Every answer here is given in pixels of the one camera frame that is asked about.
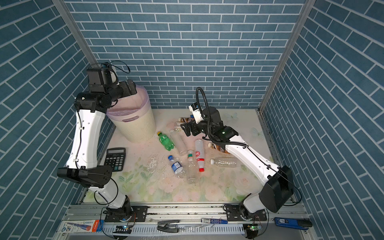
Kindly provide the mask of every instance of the metal clip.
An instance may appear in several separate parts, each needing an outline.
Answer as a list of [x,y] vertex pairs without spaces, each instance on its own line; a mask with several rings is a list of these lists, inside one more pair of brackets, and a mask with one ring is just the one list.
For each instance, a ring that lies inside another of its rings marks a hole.
[[179,229],[177,227],[169,227],[170,223],[178,223],[180,220],[169,220],[169,221],[163,221],[157,223],[157,230],[162,232],[171,232],[171,233],[177,233],[179,232]]

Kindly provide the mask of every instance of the brown bottle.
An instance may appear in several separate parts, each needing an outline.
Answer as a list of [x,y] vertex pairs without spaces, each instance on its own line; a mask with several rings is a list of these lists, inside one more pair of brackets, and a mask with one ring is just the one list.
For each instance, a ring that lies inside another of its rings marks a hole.
[[227,152],[227,150],[225,150],[224,148],[222,148],[222,147],[220,147],[218,145],[213,144],[212,142],[208,143],[208,147],[216,149],[217,151],[220,151],[220,152],[223,152],[223,153],[230,154],[229,152]]
[[191,122],[195,120],[194,118],[179,118],[179,122]]

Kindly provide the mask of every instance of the trash can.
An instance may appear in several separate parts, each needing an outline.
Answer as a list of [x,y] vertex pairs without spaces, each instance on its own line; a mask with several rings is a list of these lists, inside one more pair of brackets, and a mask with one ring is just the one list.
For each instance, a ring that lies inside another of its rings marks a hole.
[[147,90],[137,86],[137,94],[120,98],[107,110],[107,116],[130,142],[147,141],[155,134],[156,125]]

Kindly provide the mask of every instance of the calculator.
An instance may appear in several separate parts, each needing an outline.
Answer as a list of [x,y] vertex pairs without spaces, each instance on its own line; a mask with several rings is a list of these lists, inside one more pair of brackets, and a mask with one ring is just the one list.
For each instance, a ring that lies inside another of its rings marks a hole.
[[104,161],[104,166],[111,166],[112,172],[120,172],[124,167],[125,156],[126,150],[124,147],[107,149],[107,156]]

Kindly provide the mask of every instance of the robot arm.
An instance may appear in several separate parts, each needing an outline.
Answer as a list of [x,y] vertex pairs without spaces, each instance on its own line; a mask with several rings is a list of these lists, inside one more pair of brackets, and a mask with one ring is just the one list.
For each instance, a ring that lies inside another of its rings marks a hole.
[[111,64],[102,68],[87,69],[89,92],[79,93],[75,100],[76,129],[70,156],[57,175],[88,187],[109,203],[107,210],[125,221],[131,216],[129,199],[118,192],[117,184],[111,179],[110,166],[97,166],[97,145],[101,125],[107,109],[119,98],[136,94],[132,80],[121,81]]
[[[199,107],[198,91],[202,92],[205,106],[204,110]],[[249,168],[260,180],[263,188],[261,192],[248,195],[240,204],[239,210],[244,219],[253,217],[253,214],[261,209],[269,209],[277,212],[280,207],[294,193],[293,175],[287,166],[280,167],[265,159],[243,140],[243,138],[229,126],[224,126],[218,110],[207,106],[204,91],[196,90],[197,102],[190,105],[189,109],[194,115],[193,121],[181,125],[187,136],[192,133],[196,136],[205,133],[210,140],[229,153],[237,157],[247,168]]]

